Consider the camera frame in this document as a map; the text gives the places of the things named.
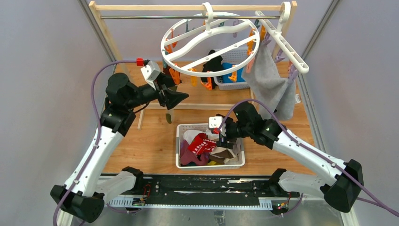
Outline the brown argyle sock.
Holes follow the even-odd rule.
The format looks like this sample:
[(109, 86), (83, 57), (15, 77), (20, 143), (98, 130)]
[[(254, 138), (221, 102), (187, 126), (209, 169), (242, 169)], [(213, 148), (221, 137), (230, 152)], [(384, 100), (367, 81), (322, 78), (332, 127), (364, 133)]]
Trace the brown argyle sock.
[[(176, 91), (177, 90), (177, 86), (176, 86), (176, 84), (175, 84), (175, 82), (174, 82), (174, 80), (172, 78), (171, 73), (170, 73), (170, 66), (167, 65), (166, 63), (163, 63), (163, 73), (166, 76), (168, 76), (168, 77), (170, 77), (172, 79), (173, 86), (170, 87), (169, 89), (171, 89), (173, 91)], [(174, 119), (174, 110), (167, 110), (165, 116), (166, 116), (167, 123), (168, 124), (172, 124), (173, 119)]]

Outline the red patterned sock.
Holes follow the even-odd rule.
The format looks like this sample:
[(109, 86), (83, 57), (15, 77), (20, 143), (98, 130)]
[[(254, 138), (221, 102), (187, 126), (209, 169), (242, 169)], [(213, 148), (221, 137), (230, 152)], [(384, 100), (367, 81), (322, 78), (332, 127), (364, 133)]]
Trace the red patterned sock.
[(189, 144), (188, 150), (196, 155), (212, 152), (216, 147), (216, 141), (208, 138), (206, 133), (199, 133)]

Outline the purple striped sock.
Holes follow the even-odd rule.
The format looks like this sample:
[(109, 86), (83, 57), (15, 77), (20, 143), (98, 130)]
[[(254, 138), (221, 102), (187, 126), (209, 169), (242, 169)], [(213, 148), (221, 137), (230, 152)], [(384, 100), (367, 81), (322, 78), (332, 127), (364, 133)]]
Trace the purple striped sock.
[(182, 166), (204, 166), (209, 162), (209, 153), (202, 153), (197, 156), (188, 150), (188, 142), (183, 140), (180, 144), (179, 162)]

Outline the round white clip hanger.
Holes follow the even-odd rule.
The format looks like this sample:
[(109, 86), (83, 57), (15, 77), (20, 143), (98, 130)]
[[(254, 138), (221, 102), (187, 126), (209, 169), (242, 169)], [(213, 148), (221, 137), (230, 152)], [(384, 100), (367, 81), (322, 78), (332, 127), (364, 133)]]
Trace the round white clip hanger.
[[(238, 16), (217, 11), (205, 2), (202, 12), (194, 16)], [(164, 34), (160, 50), (164, 63), (172, 70), (195, 77), (216, 77), (237, 71), (255, 57), (261, 44), (261, 34), (250, 19), (182, 19)], [(247, 48), (247, 58), (230, 69), (205, 73), (194, 68), (239, 47)], [(208, 55), (210, 50), (216, 52)]]

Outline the pink clothespin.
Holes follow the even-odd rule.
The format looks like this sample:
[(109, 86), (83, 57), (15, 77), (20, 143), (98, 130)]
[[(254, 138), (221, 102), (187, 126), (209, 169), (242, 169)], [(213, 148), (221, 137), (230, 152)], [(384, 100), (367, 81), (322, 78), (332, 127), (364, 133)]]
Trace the pink clothespin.
[(246, 73), (251, 73), (254, 61), (255, 61), (255, 57), (252, 58), (252, 60), (246, 65), (246, 69), (245, 69)]

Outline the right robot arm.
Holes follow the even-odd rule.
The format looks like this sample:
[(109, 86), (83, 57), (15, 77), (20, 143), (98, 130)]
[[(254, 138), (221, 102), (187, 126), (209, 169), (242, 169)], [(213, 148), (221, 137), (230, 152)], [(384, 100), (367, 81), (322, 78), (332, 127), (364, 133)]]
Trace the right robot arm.
[(272, 174), (269, 190), (275, 196), (285, 192), (299, 192), (323, 198), (334, 209), (348, 213), (357, 200), (363, 185), (361, 164), (351, 159), (333, 157), (301, 140), (276, 119), (263, 119), (256, 107), (247, 100), (231, 109), (237, 119), (217, 114), (210, 117), (208, 127), (219, 135), (220, 147), (231, 148), (238, 138), (251, 138), (255, 143), (274, 149), (295, 159), (314, 175), (298, 174), (277, 169)]

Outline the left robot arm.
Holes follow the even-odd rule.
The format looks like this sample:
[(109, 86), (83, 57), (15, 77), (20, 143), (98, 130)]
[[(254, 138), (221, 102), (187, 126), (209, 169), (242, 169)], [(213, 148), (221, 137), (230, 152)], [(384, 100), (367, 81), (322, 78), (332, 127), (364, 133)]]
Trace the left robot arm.
[(115, 73), (108, 79), (105, 109), (97, 115), (97, 131), (87, 152), (66, 182), (53, 186), (50, 192), (59, 209), (84, 223), (92, 223), (118, 195), (144, 190), (143, 172), (132, 167), (123, 168), (103, 183), (99, 183), (99, 178), (136, 118), (136, 107), (158, 100), (160, 106), (170, 110), (188, 98), (187, 93), (172, 90), (174, 85), (173, 79), (163, 73), (158, 73), (153, 86), (136, 86), (124, 73)]

